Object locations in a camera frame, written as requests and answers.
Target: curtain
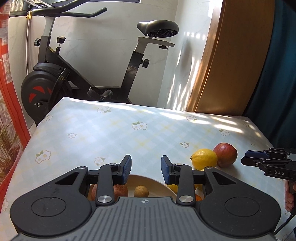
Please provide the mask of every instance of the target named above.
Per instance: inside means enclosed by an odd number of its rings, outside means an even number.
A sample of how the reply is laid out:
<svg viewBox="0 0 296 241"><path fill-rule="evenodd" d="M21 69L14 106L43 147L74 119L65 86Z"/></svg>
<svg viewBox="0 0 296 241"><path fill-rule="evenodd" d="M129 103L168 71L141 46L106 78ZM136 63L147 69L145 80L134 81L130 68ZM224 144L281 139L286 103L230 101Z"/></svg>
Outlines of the curtain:
<svg viewBox="0 0 296 241"><path fill-rule="evenodd" d="M14 169L30 134L13 86L8 53L8 17L10 2L0 7L0 205L6 210L4 197Z"/></svg>
<svg viewBox="0 0 296 241"><path fill-rule="evenodd" d="M296 12L284 1L275 0L269 50L243 115L274 147L296 148Z"/></svg>

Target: floral tablecloth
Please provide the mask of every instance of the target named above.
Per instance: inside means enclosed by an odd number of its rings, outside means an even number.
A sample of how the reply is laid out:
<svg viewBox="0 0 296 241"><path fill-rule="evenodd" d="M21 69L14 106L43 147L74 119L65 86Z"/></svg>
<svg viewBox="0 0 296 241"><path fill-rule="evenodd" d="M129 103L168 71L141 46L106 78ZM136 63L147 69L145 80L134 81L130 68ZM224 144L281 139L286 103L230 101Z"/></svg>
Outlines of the floral tablecloth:
<svg viewBox="0 0 296 241"><path fill-rule="evenodd" d="M63 98L38 125L16 167L0 215L1 241L16 235L9 217L16 198L78 166L98 169L130 154L131 174L164 183L161 156L192 166L192 153L221 142L238 151L234 165L223 170L273 196L282 208L283 223L288 216L283 180L240 163L247 150L271 147L248 118ZM287 237L295 226L292 220L278 237Z"/></svg>

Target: handlebar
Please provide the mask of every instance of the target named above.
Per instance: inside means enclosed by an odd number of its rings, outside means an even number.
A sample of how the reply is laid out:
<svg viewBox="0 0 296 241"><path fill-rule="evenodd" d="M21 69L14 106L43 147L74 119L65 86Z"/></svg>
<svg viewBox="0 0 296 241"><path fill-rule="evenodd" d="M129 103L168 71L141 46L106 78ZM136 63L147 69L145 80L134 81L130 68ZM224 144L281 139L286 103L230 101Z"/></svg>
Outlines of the handlebar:
<svg viewBox="0 0 296 241"><path fill-rule="evenodd" d="M88 2L89 0L74 0L64 6L60 7L48 7L48 8L40 8L40 9L33 9L32 10L32 16L36 15L53 15L53 14L59 14L66 11L69 11L83 3Z"/></svg>
<svg viewBox="0 0 296 241"><path fill-rule="evenodd" d="M63 13L60 13L59 15L60 16L67 16L67 17L81 17L81 18L93 18L95 16L98 16L104 12L107 11L107 8L102 8L100 9L99 11L96 11L94 13L80 13L80 12L63 12Z"/></svg>

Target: plate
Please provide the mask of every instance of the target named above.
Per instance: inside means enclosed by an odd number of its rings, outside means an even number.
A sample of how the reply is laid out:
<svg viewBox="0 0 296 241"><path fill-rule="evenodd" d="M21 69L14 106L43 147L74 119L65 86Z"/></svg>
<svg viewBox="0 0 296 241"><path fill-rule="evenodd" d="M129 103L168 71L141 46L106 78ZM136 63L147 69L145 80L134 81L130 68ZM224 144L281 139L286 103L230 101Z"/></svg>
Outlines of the plate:
<svg viewBox="0 0 296 241"><path fill-rule="evenodd" d="M149 191L148 197L172 197L174 201L176 201L177 195L169 189L164 184L155 181L148 177L143 177L139 175L132 175L130 174L128 177L128 181L126 183L128 188L128 196L133 197L133 193L137 186L145 186ZM91 191L94 187L94 184L91 184L89 188L89 194L87 199L91 200Z"/></svg>

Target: teal curtain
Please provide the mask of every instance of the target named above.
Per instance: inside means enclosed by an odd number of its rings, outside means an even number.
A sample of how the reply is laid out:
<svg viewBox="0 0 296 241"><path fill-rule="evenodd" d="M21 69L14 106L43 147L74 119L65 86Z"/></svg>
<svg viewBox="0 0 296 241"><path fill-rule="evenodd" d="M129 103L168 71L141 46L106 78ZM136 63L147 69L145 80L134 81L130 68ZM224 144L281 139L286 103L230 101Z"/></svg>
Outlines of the teal curtain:
<svg viewBox="0 0 296 241"><path fill-rule="evenodd" d="M268 54L244 112L274 147L296 148L296 12L275 0Z"/></svg>

